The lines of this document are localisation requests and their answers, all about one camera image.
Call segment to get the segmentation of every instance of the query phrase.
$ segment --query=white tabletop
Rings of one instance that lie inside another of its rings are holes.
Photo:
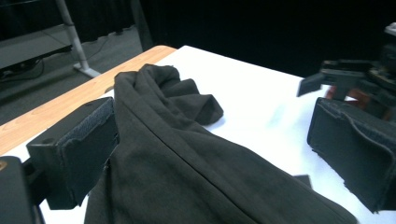
[[[361,224],[396,222],[395,211],[372,214],[364,207],[306,143],[315,101],[325,90],[298,98],[300,77],[188,46],[157,64],[173,65],[181,79],[192,78],[202,94],[216,97],[224,116],[207,127],[212,133],[251,149],[291,175],[309,175],[313,190],[344,206]],[[24,145],[6,155],[27,159]],[[82,223],[86,201],[70,211],[50,211],[46,203],[41,209],[48,224]]]

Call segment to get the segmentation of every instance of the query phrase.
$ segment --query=metal pole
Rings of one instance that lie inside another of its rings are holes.
[[[59,11],[61,12],[64,25],[67,27],[67,33],[69,35],[69,39],[72,42],[72,45],[78,54],[79,64],[75,64],[75,68],[90,77],[99,76],[100,73],[92,70],[88,66],[88,61],[87,58],[85,57],[84,49],[82,48],[81,43],[79,41],[76,27],[70,17],[66,2],[64,0],[56,0],[56,4],[58,5]]]

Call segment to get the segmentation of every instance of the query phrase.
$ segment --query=floor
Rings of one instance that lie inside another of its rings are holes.
[[[142,52],[134,26],[82,46],[90,68],[99,73]],[[44,58],[23,74],[0,78],[0,125],[90,80],[73,68],[75,63],[78,57],[72,50]]]

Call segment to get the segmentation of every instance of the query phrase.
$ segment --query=black fabric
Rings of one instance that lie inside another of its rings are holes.
[[[193,85],[179,81],[171,66],[117,75],[120,144],[92,190],[85,223],[357,223],[338,204],[194,121],[206,113],[203,122],[213,122],[222,110],[212,96],[197,106],[195,91],[169,93],[183,86]]]

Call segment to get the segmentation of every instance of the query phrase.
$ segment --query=fabric fold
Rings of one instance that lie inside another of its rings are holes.
[[[86,223],[357,223],[248,148],[203,128],[221,118],[219,103],[196,88],[169,93],[183,90],[177,85],[184,84],[171,66],[116,77],[120,144],[92,190]]]

